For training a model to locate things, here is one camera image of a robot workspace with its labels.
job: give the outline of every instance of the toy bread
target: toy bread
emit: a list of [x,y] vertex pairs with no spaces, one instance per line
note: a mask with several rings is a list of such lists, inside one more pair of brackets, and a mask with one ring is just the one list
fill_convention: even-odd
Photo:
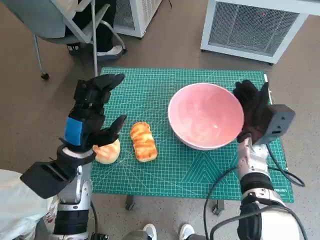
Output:
[[158,152],[148,123],[135,123],[132,126],[130,137],[133,142],[135,157],[139,162],[145,163],[156,159]]
[[117,139],[114,143],[101,147],[94,145],[92,149],[96,153],[96,161],[102,164],[113,164],[120,154],[120,141]]

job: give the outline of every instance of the black glove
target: black glove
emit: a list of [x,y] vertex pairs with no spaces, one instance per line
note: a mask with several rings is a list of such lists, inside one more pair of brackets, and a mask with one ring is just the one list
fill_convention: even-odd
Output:
[[109,101],[111,90],[124,78],[124,74],[106,74],[88,81],[78,81],[73,97],[75,104],[69,113],[62,139],[69,149],[86,152],[93,145],[104,146],[118,139],[126,115],[119,116],[110,127],[101,127],[105,121],[104,104]]
[[259,125],[262,120],[263,111],[269,101],[268,88],[268,82],[262,86],[260,91],[249,80],[235,83],[233,94],[239,100],[244,113],[243,128],[237,137],[239,143],[248,137],[248,135],[251,135],[253,142],[263,135]]

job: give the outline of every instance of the white plastic bag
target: white plastic bag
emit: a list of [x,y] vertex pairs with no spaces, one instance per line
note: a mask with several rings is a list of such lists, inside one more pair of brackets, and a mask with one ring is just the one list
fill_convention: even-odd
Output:
[[20,176],[18,172],[0,169],[1,240],[31,233],[52,202],[52,197],[43,199],[34,193]]

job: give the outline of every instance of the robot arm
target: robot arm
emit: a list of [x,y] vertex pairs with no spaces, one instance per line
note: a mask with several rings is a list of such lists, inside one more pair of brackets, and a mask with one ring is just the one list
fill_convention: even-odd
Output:
[[[36,162],[20,179],[40,197],[58,195],[59,204],[51,240],[87,240],[89,209],[92,196],[90,179],[96,154],[93,145],[103,146],[118,139],[127,116],[118,117],[110,127],[101,129],[105,121],[104,104],[110,91],[124,79],[123,74],[102,75],[89,81],[79,80],[74,93],[75,105],[64,130],[63,144],[56,160]],[[94,233],[91,239],[104,239]]]
[[[265,144],[252,145],[251,137],[238,146],[238,176],[242,193],[240,216],[266,206],[286,207],[271,182]],[[240,240],[299,240],[299,226],[295,218],[281,209],[240,219],[237,229]]]
[[[237,233],[240,240],[299,240],[299,219],[275,192],[267,164],[268,144],[286,133],[295,112],[283,104],[268,105],[268,88],[265,83],[258,91],[245,80],[237,82],[233,91],[244,111],[244,125],[237,138],[243,217],[236,217]],[[211,230],[212,240],[216,229]]]

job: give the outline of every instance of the vent grille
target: vent grille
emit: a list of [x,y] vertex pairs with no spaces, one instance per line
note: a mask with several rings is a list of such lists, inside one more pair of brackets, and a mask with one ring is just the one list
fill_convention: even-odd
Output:
[[209,44],[272,57],[298,13],[217,2]]
[[144,23],[149,24],[162,0],[142,0]]
[[116,0],[114,25],[121,28],[135,30],[130,0]]

